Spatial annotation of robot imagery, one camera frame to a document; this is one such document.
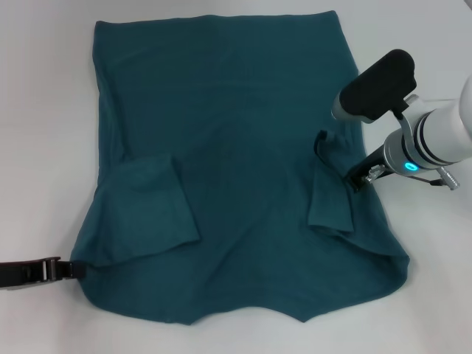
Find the blue led light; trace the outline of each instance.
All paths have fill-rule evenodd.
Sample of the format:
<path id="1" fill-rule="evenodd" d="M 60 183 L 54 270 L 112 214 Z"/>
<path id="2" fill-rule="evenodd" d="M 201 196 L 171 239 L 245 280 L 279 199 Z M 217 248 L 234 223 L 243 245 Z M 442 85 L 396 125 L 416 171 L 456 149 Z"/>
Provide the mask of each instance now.
<path id="1" fill-rule="evenodd" d="M 405 162 L 405 168 L 410 171 L 418 171 L 420 168 L 411 162 Z"/>

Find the white background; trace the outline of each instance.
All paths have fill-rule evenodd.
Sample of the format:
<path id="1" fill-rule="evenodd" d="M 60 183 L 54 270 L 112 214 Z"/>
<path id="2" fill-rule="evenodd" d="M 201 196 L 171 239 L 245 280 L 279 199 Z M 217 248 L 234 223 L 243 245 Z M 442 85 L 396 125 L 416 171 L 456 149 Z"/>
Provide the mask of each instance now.
<path id="1" fill-rule="evenodd" d="M 462 0 L 0 0 L 0 260 L 67 258 L 97 177 L 94 23 L 336 10 L 361 71 L 389 50 L 417 64 L 423 98 L 457 97 L 472 72 Z M 367 150 L 396 129 L 365 127 Z M 376 187 L 412 257 L 385 299 L 302 324 L 247 308 L 192 327 L 93 308 L 74 280 L 0 291 L 0 353 L 472 353 L 472 160 L 456 192 L 390 176 Z"/>

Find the garment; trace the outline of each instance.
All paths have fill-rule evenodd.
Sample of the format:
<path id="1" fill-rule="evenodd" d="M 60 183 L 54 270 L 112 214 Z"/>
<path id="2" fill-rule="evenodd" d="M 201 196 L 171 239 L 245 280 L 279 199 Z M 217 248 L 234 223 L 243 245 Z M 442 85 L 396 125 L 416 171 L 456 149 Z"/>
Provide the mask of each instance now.
<path id="1" fill-rule="evenodd" d="M 330 115 L 357 75 L 335 12 L 97 22 L 93 58 L 100 172 L 72 259 L 94 305 L 307 321 L 405 282 L 374 189 L 341 178 L 365 154 Z"/>

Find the teal shirt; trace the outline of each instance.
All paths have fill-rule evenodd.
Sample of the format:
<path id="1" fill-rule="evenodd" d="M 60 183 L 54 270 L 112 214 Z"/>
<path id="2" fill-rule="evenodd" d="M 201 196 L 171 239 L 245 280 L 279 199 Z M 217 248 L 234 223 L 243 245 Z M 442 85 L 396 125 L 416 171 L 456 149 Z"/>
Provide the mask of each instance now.
<path id="1" fill-rule="evenodd" d="M 72 259 L 97 307 L 307 321 L 405 282 L 374 189 L 341 178 L 365 155 L 330 114 L 357 75 L 335 12 L 98 22 L 93 57 L 100 173 Z"/>

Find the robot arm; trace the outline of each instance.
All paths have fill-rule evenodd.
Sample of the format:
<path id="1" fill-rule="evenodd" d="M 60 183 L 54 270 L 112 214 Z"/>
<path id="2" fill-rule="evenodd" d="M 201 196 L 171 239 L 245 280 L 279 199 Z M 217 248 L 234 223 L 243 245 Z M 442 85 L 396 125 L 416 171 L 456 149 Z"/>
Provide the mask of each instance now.
<path id="1" fill-rule="evenodd" d="M 404 98 L 415 88 L 414 61 L 396 49 L 337 95 L 332 109 L 335 119 L 372 123 L 392 111 L 401 126 L 346 175 L 355 190 L 392 173 L 416 178 L 427 170 L 440 174 L 431 185 L 459 187 L 445 167 L 472 157 L 472 75 L 458 100 L 436 110 L 415 94 Z"/>

